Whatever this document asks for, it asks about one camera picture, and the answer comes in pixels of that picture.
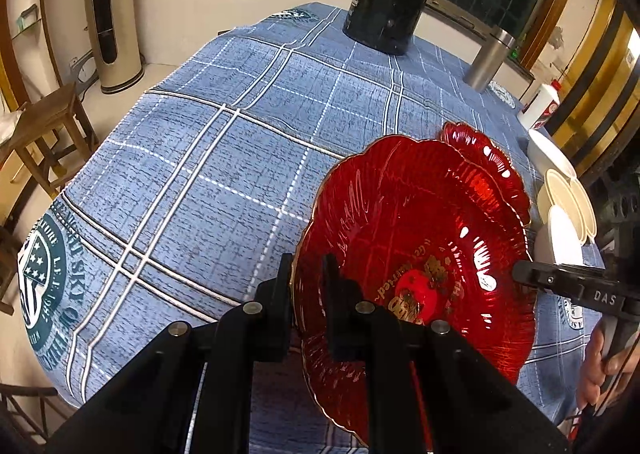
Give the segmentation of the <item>person's right hand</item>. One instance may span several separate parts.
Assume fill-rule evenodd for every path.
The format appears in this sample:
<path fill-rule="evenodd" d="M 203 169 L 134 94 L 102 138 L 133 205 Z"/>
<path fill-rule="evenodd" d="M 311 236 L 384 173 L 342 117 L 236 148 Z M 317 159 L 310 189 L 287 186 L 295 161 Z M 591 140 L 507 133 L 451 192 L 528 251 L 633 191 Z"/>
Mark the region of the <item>person's right hand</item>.
<path fill-rule="evenodd" d="M 626 364 L 624 364 L 624 361 L 629 354 L 629 348 L 618 352 L 611 359 L 605 361 L 602 354 L 603 346 L 602 325 L 598 323 L 591 333 L 586 348 L 586 356 L 579 371 L 579 382 L 576 390 L 579 411 L 583 410 L 587 405 L 600 405 L 608 395 L 608 391 L 604 392 L 602 390 L 605 378 L 608 376 L 615 377 L 620 373 L 622 376 L 620 376 L 618 384 L 613 388 L 608 404 L 612 404 L 617 400 L 625 391 L 639 362 L 639 346 L 634 348 L 634 352 L 631 353 L 631 357 Z"/>

